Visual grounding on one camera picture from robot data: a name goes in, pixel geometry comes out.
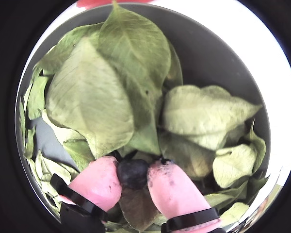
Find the pink-tipped black gripper finger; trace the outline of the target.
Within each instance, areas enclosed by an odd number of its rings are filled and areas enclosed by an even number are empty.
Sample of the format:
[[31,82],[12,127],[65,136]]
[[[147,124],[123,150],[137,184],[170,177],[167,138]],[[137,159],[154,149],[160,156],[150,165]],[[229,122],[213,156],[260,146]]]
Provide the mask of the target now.
[[189,176],[175,163],[150,165],[147,185],[153,203],[167,219],[162,233],[223,233],[221,219]]
[[117,165],[115,157],[103,156],[91,162],[70,184],[58,174],[52,175],[50,184],[62,202],[60,223],[65,233],[106,232],[107,212],[122,193]]

